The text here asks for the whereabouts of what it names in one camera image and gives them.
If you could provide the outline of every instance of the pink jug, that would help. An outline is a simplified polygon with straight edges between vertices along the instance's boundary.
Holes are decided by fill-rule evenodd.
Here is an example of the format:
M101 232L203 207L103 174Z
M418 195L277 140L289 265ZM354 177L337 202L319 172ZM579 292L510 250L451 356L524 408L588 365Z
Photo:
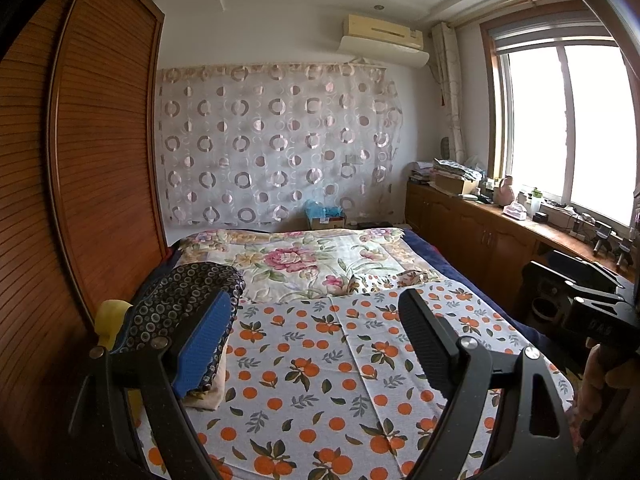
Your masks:
M513 192L513 177L507 175L500 181L500 186L494 190L494 202L501 206L509 205L516 199L516 195Z

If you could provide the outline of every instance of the air conditioner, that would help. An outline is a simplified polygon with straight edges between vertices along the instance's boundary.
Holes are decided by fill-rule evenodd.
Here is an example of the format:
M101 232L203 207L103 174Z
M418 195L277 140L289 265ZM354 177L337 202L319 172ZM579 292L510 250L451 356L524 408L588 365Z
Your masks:
M350 14L344 20L344 36L338 52L421 68L429 53L419 30Z

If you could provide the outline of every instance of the silver bolt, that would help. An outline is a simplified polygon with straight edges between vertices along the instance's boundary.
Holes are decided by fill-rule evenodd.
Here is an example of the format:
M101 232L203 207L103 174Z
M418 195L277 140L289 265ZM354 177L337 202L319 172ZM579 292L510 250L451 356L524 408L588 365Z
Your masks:
M461 337L460 346L462 346L462 348L466 348L467 350L473 350L474 348L478 348L478 339L469 336Z
M160 350L169 344L169 340L164 336L158 336L151 340L151 348Z
M104 355L104 346L94 346L89 350L89 357L91 359L99 359Z
M540 350L538 350L535 346L527 346L524 349L524 355L526 355L529 359L537 359L540 357Z

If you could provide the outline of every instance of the bed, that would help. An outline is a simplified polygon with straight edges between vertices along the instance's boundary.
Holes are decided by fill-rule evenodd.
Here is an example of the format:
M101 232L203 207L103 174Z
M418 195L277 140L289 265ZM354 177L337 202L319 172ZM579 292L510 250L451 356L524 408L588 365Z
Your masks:
M168 267L230 264L247 284L228 339L224 401L188 409L225 480L385 480L411 471L446 400L399 322L408 286L457 333L494 351L545 342L411 232L213 230L179 246ZM546 363L568 409L571 385ZM461 479L481 465L499 397L487 394ZM151 470L168 478L144 413L138 436Z

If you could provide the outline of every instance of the hand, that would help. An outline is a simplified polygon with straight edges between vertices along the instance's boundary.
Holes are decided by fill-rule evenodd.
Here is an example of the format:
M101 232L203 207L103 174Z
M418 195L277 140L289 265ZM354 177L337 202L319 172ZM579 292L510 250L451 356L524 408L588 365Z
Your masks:
M630 412L636 408L640 394L640 361L632 358L607 373L598 362L600 345L592 339L587 339L587 348L591 352L587 359L582 378L582 386L578 393L578 412L586 420L590 420L602 407L601 390L607 384L619 390L631 390L622 410L619 420L625 420Z

